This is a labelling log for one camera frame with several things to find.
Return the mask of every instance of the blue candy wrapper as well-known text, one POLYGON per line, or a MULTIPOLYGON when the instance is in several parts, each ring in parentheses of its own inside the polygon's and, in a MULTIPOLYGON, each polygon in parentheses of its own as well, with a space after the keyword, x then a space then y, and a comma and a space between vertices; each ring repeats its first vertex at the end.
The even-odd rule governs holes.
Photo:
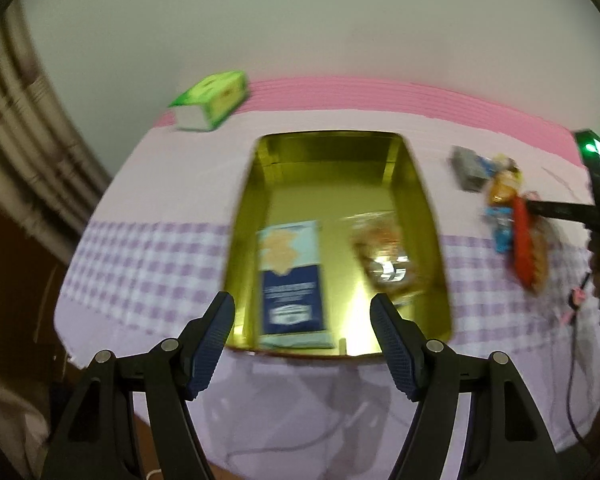
POLYGON ((333 348, 320 293, 316 221, 263 229, 260 241, 262 335, 266 348, 333 348))

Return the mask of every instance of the white wall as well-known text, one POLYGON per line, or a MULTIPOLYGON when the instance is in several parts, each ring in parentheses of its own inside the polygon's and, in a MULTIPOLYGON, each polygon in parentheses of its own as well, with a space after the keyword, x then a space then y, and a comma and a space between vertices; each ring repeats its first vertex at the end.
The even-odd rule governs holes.
POLYGON ((24 0, 34 43, 109 171, 212 72, 423 82, 600 133, 589 0, 24 0))

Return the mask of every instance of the table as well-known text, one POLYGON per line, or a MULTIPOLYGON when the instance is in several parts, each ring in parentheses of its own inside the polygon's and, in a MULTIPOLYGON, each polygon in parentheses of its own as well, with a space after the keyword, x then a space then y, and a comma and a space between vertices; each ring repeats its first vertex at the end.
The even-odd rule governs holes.
MULTIPOLYGON (((458 189, 453 144, 505 153, 526 188, 546 200, 587 202, 587 174, 563 127, 456 92, 357 78, 254 83, 218 130, 181 132, 166 114, 116 175, 78 246, 56 307, 56 329, 79 367, 103 348, 123 356, 176 336, 222 283, 230 225, 251 150, 262 135, 305 130, 396 132, 410 145, 438 218, 454 316, 450 345, 508 352, 557 449, 574 442, 565 412, 570 328, 567 293, 587 269, 587 232, 554 221, 551 275, 525 292, 493 250, 484 198, 458 189)), ((597 302, 580 314, 573 413, 587 431, 600 404, 597 302)), ((444 478, 455 478, 468 397, 461 396, 444 478)), ((245 478, 386 478, 414 404, 385 364, 310 361, 223 352, 214 378, 189 405, 209 460, 245 478)), ((147 420, 136 394, 136 411, 147 420)))

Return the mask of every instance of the gold metal tray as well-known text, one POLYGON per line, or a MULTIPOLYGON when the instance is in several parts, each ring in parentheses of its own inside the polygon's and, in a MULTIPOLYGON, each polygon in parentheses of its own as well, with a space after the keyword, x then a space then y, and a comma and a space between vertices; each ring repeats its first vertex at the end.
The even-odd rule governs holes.
POLYGON ((344 220, 377 211, 395 211, 404 249, 421 277, 420 289, 398 308, 401 316, 414 320, 425 336, 448 340, 451 316, 436 225, 404 139, 385 132, 299 132, 265 136, 257 143, 235 217, 224 281, 236 306, 227 345, 260 350, 258 231, 317 220, 322 302, 336 348, 275 353, 379 353, 369 321, 369 302, 377 291, 354 253, 351 222, 344 220))

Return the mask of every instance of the metal screw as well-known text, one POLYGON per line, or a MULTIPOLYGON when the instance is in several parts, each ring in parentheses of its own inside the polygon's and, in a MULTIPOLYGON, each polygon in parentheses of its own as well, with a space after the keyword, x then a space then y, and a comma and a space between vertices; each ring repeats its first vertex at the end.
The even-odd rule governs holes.
POLYGON ((437 339, 430 339, 427 341, 427 348, 437 354, 438 352, 442 352, 445 346, 437 339))
POLYGON ((178 340, 177 339, 165 339, 162 344, 160 345, 160 348, 162 348, 165 352, 171 352, 172 350, 175 350, 178 347, 178 340))
POLYGON ((509 356, 504 352, 494 352, 493 360, 496 361, 499 365, 505 365, 509 362, 509 356))
POLYGON ((95 359, 97 363, 106 363, 109 359, 111 359, 111 352, 109 352, 109 350, 100 350, 96 354, 95 359))

